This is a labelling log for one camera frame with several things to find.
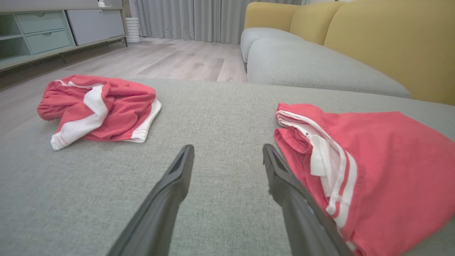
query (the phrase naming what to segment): cabinet top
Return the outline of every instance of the cabinet top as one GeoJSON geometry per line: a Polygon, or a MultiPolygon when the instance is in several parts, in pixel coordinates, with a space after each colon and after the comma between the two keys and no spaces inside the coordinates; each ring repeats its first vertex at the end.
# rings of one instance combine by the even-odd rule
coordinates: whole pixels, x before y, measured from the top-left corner
{"type": "Polygon", "coordinates": [[[0,11],[1,14],[11,14],[16,12],[37,12],[37,11],[56,11],[56,10],[122,10],[122,7],[78,7],[78,8],[47,8],[47,9],[16,9],[0,11]]]}

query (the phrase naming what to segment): gray seat cushion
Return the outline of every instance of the gray seat cushion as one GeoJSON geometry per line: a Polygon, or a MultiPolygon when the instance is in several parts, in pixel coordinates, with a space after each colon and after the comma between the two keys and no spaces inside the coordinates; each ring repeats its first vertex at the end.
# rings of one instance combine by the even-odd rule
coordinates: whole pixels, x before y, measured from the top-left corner
{"type": "MultiPolygon", "coordinates": [[[[170,255],[290,255],[262,164],[262,145],[274,144],[279,102],[335,113],[400,111],[455,141],[454,106],[298,87],[135,81],[155,88],[163,104],[145,143],[81,140],[53,151],[58,121],[37,116],[0,136],[0,255],[105,256],[189,143],[191,184],[170,255]]],[[[452,220],[410,255],[455,255],[454,232],[452,220]]]]}
{"type": "Polygon", "coordinates": [[[303,41],[301,37],[280,29],[266,27],[247,28],[242,32],[242,37],[240,38],[240,50],[242,51],[244,62],[248,62],[248,52],[251,45],[260,38],[281,38],[284,40],[303,41]]]}
{"type": "Polygon", "coordinates": [[[256,40],[248,55],[248,82],[411,98],[401,84],[339,52],[308,41],[256,40]]]}

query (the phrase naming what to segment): sofa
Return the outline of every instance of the sofa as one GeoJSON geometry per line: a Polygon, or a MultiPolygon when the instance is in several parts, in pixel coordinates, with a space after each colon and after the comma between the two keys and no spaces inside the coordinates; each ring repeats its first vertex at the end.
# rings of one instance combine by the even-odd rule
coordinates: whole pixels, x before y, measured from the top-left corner
{"type": "Polygon", "coordinates": [[[253,2],[248,83],[366,92],[455,105],[455,1],[253,2]]]}
{"type": "MultiPolygon", "coordinates": [[[[276,147],[279,102],[334,113],[400,111],[455,141],[455,106],[446,104],[304,87],[134,81],[153,87],[163,104],[145,143],[80,140],[54,151],[59,121],[38,115],[0,134],[0,255],[106,255],[185,144],[195,148],[193,172],[169,255],[290,255],[262,156],[265,143],[276,147]]],[[[27,105],[34,111],[38,104],[27,105]]],[[[455,220],[406,255],[455,255],[455,220]]]]}

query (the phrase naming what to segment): yellow cushion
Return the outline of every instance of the yellow cushion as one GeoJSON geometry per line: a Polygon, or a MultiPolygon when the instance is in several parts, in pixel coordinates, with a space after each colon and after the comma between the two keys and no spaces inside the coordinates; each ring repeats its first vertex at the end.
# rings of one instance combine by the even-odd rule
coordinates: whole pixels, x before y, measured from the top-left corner
{"type": "Polygon", "coordinates": [[[345,2],[326,2],[305,5],[294,13],[289,32],[306,41],[324,44],[330,22],[345,2]]]}
{"type": "Polygon", "coordinates": [[[416,99],[455,105],[455,0],[347,3],[324,46],[378,69],[416,99]]]}
{"type": "Polygon", "coordinates": [[[289,32],[294,12],[300,5],[252,2],[247,6],[245,29],[269,27],[289,32]]]}

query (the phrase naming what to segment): wooden post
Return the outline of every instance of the wooden post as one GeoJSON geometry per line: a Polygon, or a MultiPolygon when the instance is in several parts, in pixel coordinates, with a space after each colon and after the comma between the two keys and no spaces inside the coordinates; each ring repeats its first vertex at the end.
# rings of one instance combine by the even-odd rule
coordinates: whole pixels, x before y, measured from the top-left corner
{"type": "Polygon", "coordinates": [[[126,18],[131,18],[131,9],[129,0],[121,0],[121,5],[123,6],[123,12],[125,13],[126,18]]]}

